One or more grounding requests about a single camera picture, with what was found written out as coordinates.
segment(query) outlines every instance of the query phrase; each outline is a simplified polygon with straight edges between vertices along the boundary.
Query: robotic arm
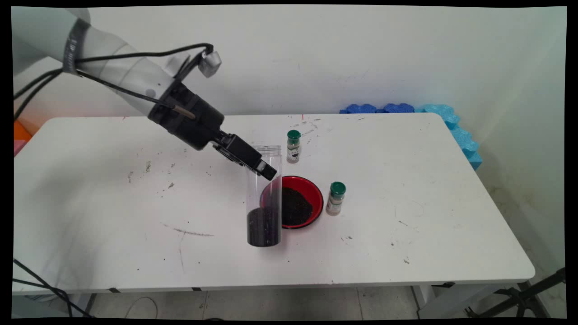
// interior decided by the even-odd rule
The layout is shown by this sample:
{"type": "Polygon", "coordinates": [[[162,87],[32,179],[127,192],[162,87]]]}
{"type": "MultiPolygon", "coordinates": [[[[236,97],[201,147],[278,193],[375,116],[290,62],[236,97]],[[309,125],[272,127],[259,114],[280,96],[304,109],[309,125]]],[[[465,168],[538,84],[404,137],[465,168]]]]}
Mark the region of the robotic arm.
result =
{"type": "Polygon", "coordinates": [[[196,66],[205,77],[211,77],[221,65],[213,46],[204,46],[205,50],[192,60],[187,58],[183,64],[175,60],[177,68],[170,75],[146,57],[102,58],[136,50],[118,36],[90,26],[88,10],[84,8],[12,7],[14,75],[46,56],[55,58],[64,63],[64,72],[107,82],[131,106],[196,150],[211,142],[229,160],[272,180],[277,171],[243,139],[222,131],[223,114],[182,83],[196,66]],[[115,86],[156,102],[119,91],[115,86]]]}

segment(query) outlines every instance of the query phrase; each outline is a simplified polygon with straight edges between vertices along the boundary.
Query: black tripod leg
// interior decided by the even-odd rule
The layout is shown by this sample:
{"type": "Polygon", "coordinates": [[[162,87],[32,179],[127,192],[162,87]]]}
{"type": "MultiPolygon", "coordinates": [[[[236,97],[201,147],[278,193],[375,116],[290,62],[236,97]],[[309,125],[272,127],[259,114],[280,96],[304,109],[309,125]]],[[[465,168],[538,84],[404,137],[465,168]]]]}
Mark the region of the black tripod leg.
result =
{"type": "Polygon", "coordinates": [[[510,296],[510,290],[508,289],[498,289],[496,292],[494,292],[495,294],[503,294],[506,296],[510,296]]]}
{"type": "Polygon", "coordinates": [[[516,312],[516,317],[524,317],[524,312],[526,311],[526,308],[524,308],[523,306],[518,305],[518,312],[516,312]]]}
{"type": "MultiPolygon", "coordinates": [[[[530,286],[524,291],[512,290],[511,292],[516,294],[514,297],[510,297],[508,300],[499,303],[498,305],[488,309],[487,311],[481,313],[479,316],[482,318],[485,317],[494,317],[497,314],[514,307],[515,305],[520,306],[520,304],[525,304],[525,300],[533,297],[544,290],[547,290],[560,282],[566,282],[566,268],[563,267],[559,269],[556,273],[550,275],[546,279],[541,280],[540,282],[536,283],[535,285],[530,286]]],[[[518,309],[518,314],[524,315],[525,308],[523,307],[522,311],[518,309]]]]}

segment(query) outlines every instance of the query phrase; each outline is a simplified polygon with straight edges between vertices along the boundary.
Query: clear plastic jar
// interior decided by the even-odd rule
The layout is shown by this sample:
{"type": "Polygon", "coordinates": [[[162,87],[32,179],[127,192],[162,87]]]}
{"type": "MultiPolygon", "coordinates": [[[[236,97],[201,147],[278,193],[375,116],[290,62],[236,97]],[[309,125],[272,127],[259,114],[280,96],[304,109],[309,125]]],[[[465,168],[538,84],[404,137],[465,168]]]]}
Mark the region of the clear plastic jar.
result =
{"type": "Polygon", "coordinates": [[[329,188],[329,199],[325,211],[330,216],[336,216],[341,212],[341,204],[345,198],[345,184],[333,182],[329,188]]]}
{"type": "Polygon", "coordinates": [[[277,170],[272,181],[245,168],[247,173],[247,242],[257,247],[281,241],[281,146],[253,146],[261,159],[277,170]]]}

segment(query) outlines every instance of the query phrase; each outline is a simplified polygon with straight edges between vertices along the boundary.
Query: label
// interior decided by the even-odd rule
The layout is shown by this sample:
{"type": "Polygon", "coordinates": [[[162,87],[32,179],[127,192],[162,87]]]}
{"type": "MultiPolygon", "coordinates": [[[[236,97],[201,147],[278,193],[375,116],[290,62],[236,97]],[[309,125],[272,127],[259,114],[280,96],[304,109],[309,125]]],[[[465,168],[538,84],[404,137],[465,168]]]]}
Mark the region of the label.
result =
{"type": "Polygon", "coordinates": [[[341,211],[341,203],[333,204],[331,203],[331,200],[327,200],[327,211],[331,213],[339,213],[339,211],[341,211]]]}
{"type": "Polygon", "coordinates": [[[299,159],[299,152],[301,151],[301,147],[290,149],[287,147],[287,158],[289,160],[298,160],[299,159]]]}

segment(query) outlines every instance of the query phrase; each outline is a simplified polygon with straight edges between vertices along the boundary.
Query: light blue foam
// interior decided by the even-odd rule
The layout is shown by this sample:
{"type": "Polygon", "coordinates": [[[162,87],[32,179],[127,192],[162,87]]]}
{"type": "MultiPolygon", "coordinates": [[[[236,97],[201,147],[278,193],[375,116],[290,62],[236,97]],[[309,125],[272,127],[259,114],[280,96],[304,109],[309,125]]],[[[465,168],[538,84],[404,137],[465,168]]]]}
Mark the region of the light blue foam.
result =
{"type": "Polygon", "coordinates": [[[458,122],[460,118],[454,114],[454,109],[447,105],[433,105],[427,104],[419,108],[419,112],[436,113],[441,116],[443,121],[446,123],[450,130],[454,130],[458,127],[458,122]]]}
{"type": "Polygon", "coordinates": [[[463,130],[460,127],[455,128],[455,130],[450,130],[450,132],[467,158],[472,157],[473,154],[476,153],[479,145],[477,142],[472,140],[472,134],[470,132],[463,130]]]}
{"type": "Polygon", "coordinates": [[[470,165],[473,167],[473,170],[476,170],[481,165],[483,160],[481,159],[479,153],[474,152],[473,155],[468,158],[468,161],[470,162],[470,165]]]}

